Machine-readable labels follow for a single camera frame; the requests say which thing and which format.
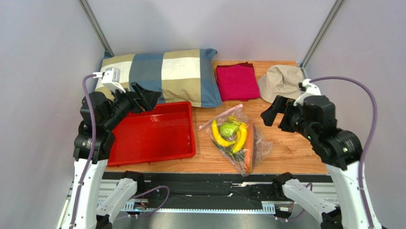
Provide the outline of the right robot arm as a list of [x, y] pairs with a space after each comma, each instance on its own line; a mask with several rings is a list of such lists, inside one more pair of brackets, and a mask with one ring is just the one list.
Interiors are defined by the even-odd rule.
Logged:
[[323, 229], [380, 229], [382, 225], [368, 203], [364, 177], [359, 174], [360, 140], [337, 127], [335, 105], [324, 95], [309, 96], [302, 104], [277, 96], [261, 114], [264, 124], [272, 126], [277, 114], [283, 114], [278, 126], [282, 131], [299, 133], [310, 142], [328, 170], [339, 203], [322, 199], [288, 172], [273, 179], [275, 197], [299, 204]]

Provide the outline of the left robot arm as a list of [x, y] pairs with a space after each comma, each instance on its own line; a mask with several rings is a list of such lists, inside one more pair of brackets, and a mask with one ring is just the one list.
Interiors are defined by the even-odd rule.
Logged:
[[162, 92], [131, 84], [132, 90], [115, 90], [114, 99], [102, 92], [88, 93], [82, 100], [82, 122], [74, 140], [74, 181], [63, 229], [111, 229], [127, 201], [144, 187], [143, 174], [124, 172], [112, 193], [98, 205], [98, 196], [112, 146], [114, 129], [128, 114], [152, 111]]

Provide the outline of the yellow fake banana bunch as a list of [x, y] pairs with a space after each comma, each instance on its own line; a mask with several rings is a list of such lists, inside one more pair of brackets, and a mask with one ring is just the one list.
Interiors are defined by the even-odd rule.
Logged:
[[229, 122], [231, 122], [232, 124], [238, 125], [238, 130], [236, 132], [237, 141], [236, 141], [236, 143], [234, 144], [234, 146], [232, 147], [232, 150], [231, 150], [231, 152], [233, 154], [236, 154], [236, 153], [238, 153], [239, 151], [241, 151], [243, 149], [243, 147], [244, 147], [244, 145], [246, 143], [246, 139], [247, 139], [247, 136], [248, 136], [248, 130], [247, 130], [248, 127], [247, 127], [246, 123], [238, 121], [235, 116], [229, 116], [227, 118], [227, 120]]

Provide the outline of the clear zip top bag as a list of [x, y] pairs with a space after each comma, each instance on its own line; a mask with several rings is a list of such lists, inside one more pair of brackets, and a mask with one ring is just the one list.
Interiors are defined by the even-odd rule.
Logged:
[[[238, 121], [248, 123], [248, 120], [252, 120], [248, 117], [248, 115], [243, 111], [243, 104], [236, 105], [225, 112], [213, 117], [203, 125], [199, 126], [199, 130], [203, 131], [210, 139], [210, 142], [217, 148], [217, 150], [226, 158], [240, 173], [243, 177], [247, 177], [249, 175], [246, 174], [244, 168], [244, 156], [245, 156], [245, 146], [241, 151], [236, 154], [231, 152], [232, 146], [224, 147], [220, 146], [216, 143], [213, 134], [212, 134], [212, 120], [216, 120], [218, 123], [218, 127], [220, 129], [220, 125], [224, 122], [229, 122], [227, 118], [229, 116], [235, 116]], [[254, 169], [261, 164], [265, 159], [267, 159], [273, 151], [273, 143], [266, 140], [265, 136], [261, 133], [261, 131], [254, 125], [254, 156], [253, 156], [253, 171]], [[237, 134], [234, 133], [230, 138], [224, 138], [227, 141], [237, 141]]]

